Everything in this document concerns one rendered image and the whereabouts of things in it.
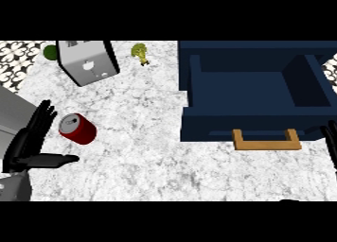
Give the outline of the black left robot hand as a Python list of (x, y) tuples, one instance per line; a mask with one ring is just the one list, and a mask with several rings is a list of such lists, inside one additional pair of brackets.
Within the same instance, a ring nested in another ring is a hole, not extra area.
[(55, 106), (49, 100), (43, 100), (27, 127), (20, 130), (11, 142), (3, 158), (5, 173), (23, 172), (32, 168), (60, 168), (80, 161), (76, 155), (40, 152), (57, 115)]

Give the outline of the red can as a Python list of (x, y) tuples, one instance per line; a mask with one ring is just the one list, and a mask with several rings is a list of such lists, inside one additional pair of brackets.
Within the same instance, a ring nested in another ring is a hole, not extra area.
[(61, 135), (80, 145), (88, 145), (97, 137), (97, 126), (80, 114), (68, 114), (60, 124)]

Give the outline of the dark blue open drawer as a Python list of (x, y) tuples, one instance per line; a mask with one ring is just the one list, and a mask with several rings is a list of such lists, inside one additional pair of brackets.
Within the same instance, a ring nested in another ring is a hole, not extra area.
[(206, 72), (191, 56), (190, 106), (181, 140), (218, 142), (240, 130), (249, 140), (283, 140), (286, 130), (302, 141), (324, 137), (321, 126), (337, 118), (337, 95), (312, 55), (299, 55), (275, 72)]

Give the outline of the grey appliance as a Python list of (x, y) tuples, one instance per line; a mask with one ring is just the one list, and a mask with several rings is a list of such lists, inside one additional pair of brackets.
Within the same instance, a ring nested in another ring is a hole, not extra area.
[(0, 159), (36, 109), (37, 106), (0, 85)]

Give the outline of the silver toaster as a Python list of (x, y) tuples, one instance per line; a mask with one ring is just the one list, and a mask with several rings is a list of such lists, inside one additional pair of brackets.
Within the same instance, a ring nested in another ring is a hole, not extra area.
[(120, 73), (110, 41), (57, 41), (57, 48), (60, 65), (80, 87)]

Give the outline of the green round fruit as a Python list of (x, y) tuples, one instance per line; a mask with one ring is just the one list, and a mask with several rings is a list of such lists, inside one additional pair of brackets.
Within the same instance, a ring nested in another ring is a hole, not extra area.
[(58, 59), (58, 47), (51, 44), (43, 49), (43, 56), (51, 60), (55, 61)]

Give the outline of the dark blue cabinet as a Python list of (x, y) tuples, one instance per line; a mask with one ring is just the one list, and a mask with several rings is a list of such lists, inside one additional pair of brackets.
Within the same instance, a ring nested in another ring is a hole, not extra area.
[(188, 90), (193, 56), (204, 72), (277, 72), (299, 55), (324, 65), (336, 54), (337, 41), (179, 41), (179, 90)]

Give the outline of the yellow-green vegetable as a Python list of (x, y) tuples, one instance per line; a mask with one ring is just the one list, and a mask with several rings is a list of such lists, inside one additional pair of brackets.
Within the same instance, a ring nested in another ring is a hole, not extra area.
[(150, 64), (150, 61), (147, 59), (147, 46), (144, 43), (136, 43), (135, 46), (132, 47), (132, 56), (138, 57), (141, 59), (142, 65)]

